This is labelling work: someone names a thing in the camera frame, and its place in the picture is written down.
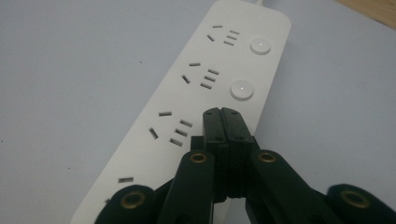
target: white power strip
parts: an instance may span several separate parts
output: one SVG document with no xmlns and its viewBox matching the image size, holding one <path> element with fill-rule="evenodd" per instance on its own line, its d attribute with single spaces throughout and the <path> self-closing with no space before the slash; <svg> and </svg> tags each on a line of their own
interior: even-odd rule
<svg viewBox="0 0 396 224">
<path fill-rule="evenodd" d="M 289 19 L 272 9 L 216 2 L 71 223 L 94 223 L 119 189 L 135 184 L 156 189 L 172 179 L 191 136 L 203 135 L 202 114 L 209 108 L 237 110 L 254 134 L 289 31 Z M 223 220 L 226 208 L 215 207 L 214 223 Z"/>
</svg>

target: power switch button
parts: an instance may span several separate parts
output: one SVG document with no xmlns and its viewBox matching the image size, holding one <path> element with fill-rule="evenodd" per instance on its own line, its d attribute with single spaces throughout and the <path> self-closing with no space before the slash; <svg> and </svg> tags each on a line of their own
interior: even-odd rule
<svg viewBox="0 0 396 224">
<path fill-rule="evenodd" d="M 245 80 L 235 81 L 235 83 L 231 85 L 231 96 L 238 101 L 246 101 L 250 99 L 253 92 L 253 86 Z"/>
<path fill-rule="evenodd" d="M 264 38 L 256 38 L 251 41 L 250 49 L 258 55 L 265 55 L 271 50 L 271 44 Z"/>
</svg>

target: clamp jaw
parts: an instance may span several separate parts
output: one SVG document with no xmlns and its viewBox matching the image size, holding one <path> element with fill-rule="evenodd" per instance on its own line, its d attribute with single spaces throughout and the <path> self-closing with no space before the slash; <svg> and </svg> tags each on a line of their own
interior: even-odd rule
<svg viewBox="0 0 396 224">
<path fill-rule="evenodd" d="M 211 224 L 213 203 L 246 198 L 251 223 L 396 223 L 396 213 L 350 185 L 311 189 L 277 153 L 261 150 L 242 116 L 228 108 L 204 114 L 174 179 L 153 190 L 119 190 L 95 224 Z"/>
</svg>

